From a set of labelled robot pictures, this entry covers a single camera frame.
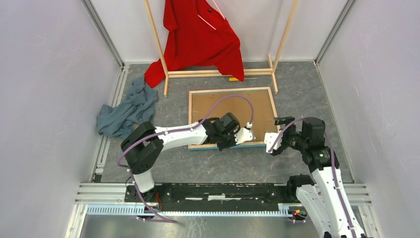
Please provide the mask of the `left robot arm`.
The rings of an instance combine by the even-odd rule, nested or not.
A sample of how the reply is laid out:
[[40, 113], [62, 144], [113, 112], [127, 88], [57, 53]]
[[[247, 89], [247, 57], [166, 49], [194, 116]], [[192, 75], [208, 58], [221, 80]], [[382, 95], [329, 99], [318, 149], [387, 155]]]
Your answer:
[[161, 152], [186, 145], [215, 144], [219, 150], [238, 145], [243, 131], [232, 113], [220, 118], [200, 119], [184, 126], [154, 127], [149, 121], [138, 126], [123, 142], [121, 150], [131, 173], [137, 196], [150, 202], [156, 195], [152, 167]]

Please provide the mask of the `blue picture frame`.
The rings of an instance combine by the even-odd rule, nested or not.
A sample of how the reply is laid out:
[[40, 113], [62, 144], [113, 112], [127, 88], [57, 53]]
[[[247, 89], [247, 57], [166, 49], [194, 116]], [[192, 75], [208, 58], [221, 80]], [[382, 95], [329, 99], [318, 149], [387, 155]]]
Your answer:
[[278, 115], [270, 87], [190, 91], [188, 123], [204, 118], [216, 102], [229, 95], [231, 97], [220, 102], [209, 117], [220, 118], [226, 113], [232, 113], [240, 126], [244, 127], [253, 113], [252, 131], [255, 138], [251, 142], [238, 145], [237, 148], [265, 147], [265, 133], [278, 132], [280, 129], [280, 126], [274, 124]]

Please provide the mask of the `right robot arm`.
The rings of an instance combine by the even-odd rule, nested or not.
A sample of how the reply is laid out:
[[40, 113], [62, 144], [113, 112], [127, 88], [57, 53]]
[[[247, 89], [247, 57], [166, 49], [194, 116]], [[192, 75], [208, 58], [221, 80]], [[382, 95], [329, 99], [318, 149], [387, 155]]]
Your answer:
[[291, 176], [286, 196], [301, 202], [320, 238], [366, 238], [357, 221], [341, 178], [340, 165], [319, 118], [275, 118], [284, 127], [278, 133], [266, 133], [266, 152], [275, 156], [287, 148], [299, 151], [309, 175]]

